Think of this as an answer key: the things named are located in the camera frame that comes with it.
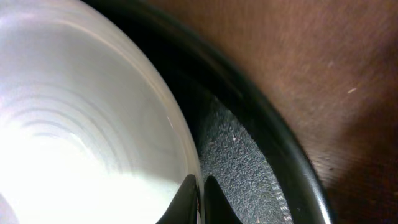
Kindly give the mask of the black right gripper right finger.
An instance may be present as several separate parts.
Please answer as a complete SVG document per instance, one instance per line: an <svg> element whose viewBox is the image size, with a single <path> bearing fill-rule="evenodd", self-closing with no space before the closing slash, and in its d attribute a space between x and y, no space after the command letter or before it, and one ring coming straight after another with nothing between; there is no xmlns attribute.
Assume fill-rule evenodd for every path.
<svg viewBox="0 0 398 224"><path fill-rule="evenodd" d="M206 224L242 224L212 175L204 184L204 209Z"/></svg>

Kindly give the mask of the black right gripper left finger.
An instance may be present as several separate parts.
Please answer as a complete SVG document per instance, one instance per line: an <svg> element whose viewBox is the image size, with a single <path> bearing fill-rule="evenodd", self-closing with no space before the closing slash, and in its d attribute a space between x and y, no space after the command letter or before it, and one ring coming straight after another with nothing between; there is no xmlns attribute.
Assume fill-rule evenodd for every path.
<svg viewBox="0 0 398 224"><path fill-rule="evenodd" d="M193 174L186 176L169 207L157 224L196 224L198 213L198 187Z"/></svg>

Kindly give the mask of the white plate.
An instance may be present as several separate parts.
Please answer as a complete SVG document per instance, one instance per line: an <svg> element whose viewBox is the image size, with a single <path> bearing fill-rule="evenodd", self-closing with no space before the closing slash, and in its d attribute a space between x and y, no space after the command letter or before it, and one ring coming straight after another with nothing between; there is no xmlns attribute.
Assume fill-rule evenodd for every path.
<svg viewBox="0 0 398 224"><path fill-rule="evenodd" d="M155 223L190 174L180 107L121 29L81 1L1 2L2 223Z"/></svg>

